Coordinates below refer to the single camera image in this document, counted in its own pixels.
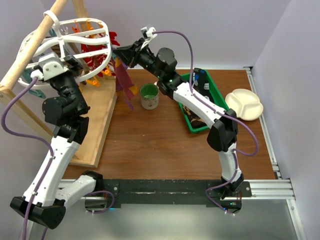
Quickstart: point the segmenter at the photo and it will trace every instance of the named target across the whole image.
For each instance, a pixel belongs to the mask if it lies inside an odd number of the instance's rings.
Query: green mug
[[[153,83],[147,83],[140,88],[141,105],[145,109],[155,109],[159,105],[159,89]]]

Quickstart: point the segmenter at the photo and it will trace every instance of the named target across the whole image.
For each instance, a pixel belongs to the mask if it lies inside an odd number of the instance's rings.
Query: wooden tabletop
[[[234,89],[249,89],[245,70],[210,70],[223,97]],[[129,70],[140,88],[157,79],[145,70]],[[98,168],[105,179],[220,179],[218,154],[207,143],[209,130],[191,134],[178,104],[160,94],[159,106],[146,110],[140,96],[133,98],[134,111],[119,96],[104,143]],[[245,179],[275,179],[260,121],[246,122],[256,134],[259,153],[253,157],[238,154]],[[255,149],[251,135],[239,126],[237,147]],[[86,167],[69,165],[64,178],[76,179]]]

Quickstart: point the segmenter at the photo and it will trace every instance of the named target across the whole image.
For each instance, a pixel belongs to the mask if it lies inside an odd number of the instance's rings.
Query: white plate
[[[235,89],[225,97],[229,108],[236,112],[236,116],[245,121],[256,120],[264,111],[259,97],[247,89]]]

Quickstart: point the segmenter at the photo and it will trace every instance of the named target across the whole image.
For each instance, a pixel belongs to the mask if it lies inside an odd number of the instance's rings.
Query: wooden frame
[[[51,11],[58,16],[68,0],[56,0],[51,7]],[[72,0],[78,18],[88,18],[84,0]],[[19,57],[0,82],[0,102],[7,105],[16,95],[12,92],[27,64],[32,59],[41,42],[49,32],[53,21],[49,16],[45,16],[34,32],[32,38],[25,46]],[[75,52],[79,52],[77,47],[70,46]],[[88,113],[90,117],[89,129],[85,140],[76,152],[70,164],[86,167],[97,167],[100,159],[102,147],[110,124],[111,116],[116,103],[116,83],[115,80],[104,78],[100,81],[100,87],[85,86],[82,94],[91,109]],[[13,107],[13,112],[21,118],[39,136],[51,142],[52,131],[42,122],[21,100]]]

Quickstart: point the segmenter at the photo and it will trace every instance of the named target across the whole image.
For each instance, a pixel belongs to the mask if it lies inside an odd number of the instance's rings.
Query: white wall
[[[319,239],[320,1],[291,0],[253,76],[282,176],[309,240]]]
[[[33,31],[43,18],[44,8],[39,0],[3,0],[0,8],[0,79],[16,58],[24,37]],[[21,91],[16,87],[14,92]],[[43,100],[26,95],[24,102],[42,117]],[[0,104],[0,113],[4,106]],[[33,131],[19,120],[14,113],[9,113],[7,125],[12,130],[32,134]],[[35,140],[11,136],[0,127],[0,233],[3,240],[19,238],[23,218],[10,207],[11,199],[21,196],[32,182],[46,153],[47,147]]]
[[[55,0],[41,0],[49,9]],[[90,17],[105,21],[130,45],[151,24],[157,30],[185,33],[194,48],[195,65],[203,68],[253,66],[290,0],[86,0]],[[75,18],[68,1],[59,19]],[[179,67],[190,66],[187,44],[180,36],[162,35],[151,49],[169,47]]]

